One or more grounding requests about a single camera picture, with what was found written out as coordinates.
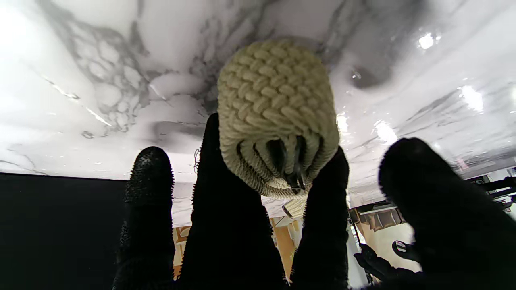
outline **braided rope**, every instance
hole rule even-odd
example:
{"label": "braided rope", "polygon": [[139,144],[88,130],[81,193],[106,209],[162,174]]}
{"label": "braided rope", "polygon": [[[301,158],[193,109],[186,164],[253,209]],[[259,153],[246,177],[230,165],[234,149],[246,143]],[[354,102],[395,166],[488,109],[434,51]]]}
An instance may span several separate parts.
{"label": "braided rope", "polygon": [[[321,61],[290,41],[255,42],[222,69],[217,87],[220,150],[227,167],[262,195],[306,195],[335,154],[339,139],[333,94]],[[290,174],[297,136],[305,139],[306,190],[296,195],[273,165],[267,143],[283,141],[285,173]]]}

